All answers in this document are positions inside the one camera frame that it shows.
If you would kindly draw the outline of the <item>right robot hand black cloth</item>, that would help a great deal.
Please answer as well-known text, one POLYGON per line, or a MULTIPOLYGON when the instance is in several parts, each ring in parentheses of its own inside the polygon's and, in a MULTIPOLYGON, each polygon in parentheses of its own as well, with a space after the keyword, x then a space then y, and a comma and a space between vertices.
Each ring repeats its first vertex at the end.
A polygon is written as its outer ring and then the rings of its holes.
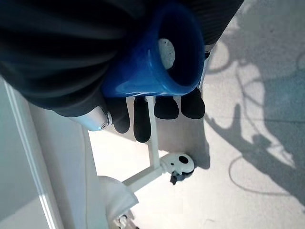
POLYGON ((240 0, 3 0, 0 73, 28 102, 91 131, 201 119, 204 63, 240 0))

